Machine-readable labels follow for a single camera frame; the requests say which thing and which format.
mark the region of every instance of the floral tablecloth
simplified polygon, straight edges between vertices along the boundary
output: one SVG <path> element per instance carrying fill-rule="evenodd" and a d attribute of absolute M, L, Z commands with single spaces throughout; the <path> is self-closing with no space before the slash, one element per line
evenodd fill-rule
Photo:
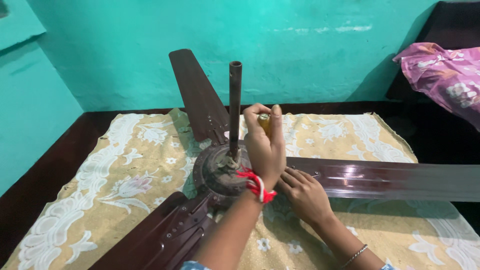
<path fill-rule="evenodd" d="M 241 119 L 240 135 L 247 132 Z M 284 115 L 295 157 L 417 162 L 375 114 Z M 194 140 L 188 117 L 119 114 L 77 175 L 48 203 L 3 269 L 86 270 L 171 193 L 196 195 L 190 176 L 210 142 Z M 480 238 L 449 202 L 332 198 L 343 223 L 397 270 L 476 270 Z M 221 218 L 221 213 L 214 213 Z M 265 206 L 240 269 L 332 269 L 331 251 L 290 210 Z"/>

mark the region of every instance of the finger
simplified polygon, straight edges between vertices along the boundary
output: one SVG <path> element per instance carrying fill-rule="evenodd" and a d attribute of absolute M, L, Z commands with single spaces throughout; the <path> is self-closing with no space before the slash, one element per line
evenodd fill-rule
<path fill-rule="evenodd" d="M 263 132 L 264 129 L 260 126 L 257 121 L 258 115 L 260 113 L 270 113 L 271 110 L 260 103 L 255 103 L 250 107 L 243 110 L 243 117 L 245 118 L 245 123 L 247 124 L 247 129 L 249 133 Z"/>
<path fill-rule="evenodd" d="M 297 187 L 300 185 L 300 182 L 288 172 L 282 172 L 280 178 L 291 187 Z"/>
<path fill-rule="evenodd" d="M 280 178 L 276 184 L 278 185 L 278 187 L 280 188 L 280 190 L 283 193 L 285 193 L 289 196 L 289 194 L 292 190 L 291 186 L 289 186 L 287 183 L 285 183 L 285 181 L 283 181 L 282 178 Z"/>
<path fill-rule="evenodd" d="M 295 179 L 297 179 L 297 181 L 302 183 L 302 184 L 309 184 L 310 183 L 307 179 L 305 179 L 305 177 L 303 177 L 303 175 L 301 175 L 298 171 L 296 171 L 292 168 L 287 167 L 285 169 L 285 171 L 288 174 L 290 174 L 291 176 L 295 177 Z"/>
<path fill-rule="evenodd" d="M 311 183 L 318 183 L 318 181 L 311 175 L 309 175 L 308 173 L 304 172 L 304 171 L 300 171 L 300 170 L 297 170 L 298 173 L 300 173 L 301 175 L 303 175 L 303 177 L 305 177 L 305 179 L 307 179 L 307 181 L 311 182 Z"/>
<path fill-rule="evenodd" d="M 276 104 L 270 114 L 270 145 L 276 154 L 285 159 L 285 140 L 283 138 L 282 109 Z"/>

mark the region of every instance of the person's left hand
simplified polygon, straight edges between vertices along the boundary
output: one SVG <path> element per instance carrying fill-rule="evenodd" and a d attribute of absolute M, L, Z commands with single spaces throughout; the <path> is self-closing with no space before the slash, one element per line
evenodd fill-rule
<path fill-rule="evenodd" d="M 270 138 L 257 121 L 258 114 L 270 114 Z M 245 138 L 252 169 L 260 176 L 265 189 L 271 191 L 287 165 L 285 140 L 282 132 L 282 109 L 274 105 L 270 110 L 256 103 L 243 111 L 248 134 Z"/>

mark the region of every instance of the red thread bracelet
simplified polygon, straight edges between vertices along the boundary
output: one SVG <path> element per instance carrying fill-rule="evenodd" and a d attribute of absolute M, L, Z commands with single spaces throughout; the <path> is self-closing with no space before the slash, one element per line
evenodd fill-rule
<path fill-rule="evenodd" d="M 267 192 L 265 190 L 263 180 L 258 175 L 256 175 L 252 169 L 245 168 L 243 165 L 242 168 L 244 170 L 243 172 L 237 170 L 237 177 L 247 177 L 248 181 L 245 182 L 245 187 L 250 189 L 258 197 L 258 200 L 261 203 L 266 204 L 272 201 L 276 195 L 276 191 L 272 190 L 272 192 Z"/>

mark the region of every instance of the dark wooden headboard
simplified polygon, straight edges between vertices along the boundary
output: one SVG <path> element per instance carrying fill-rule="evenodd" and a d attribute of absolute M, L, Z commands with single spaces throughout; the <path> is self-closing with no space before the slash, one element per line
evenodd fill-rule
<path fill-rule="evenodd" d="M 432 42 L 444 49 L 480 47 L 480 1 L 440 1 L 423 26 L 415 42 Z M 386 97 L 416 100 L 422 94 L 411 86 L 400 70 Z"/>

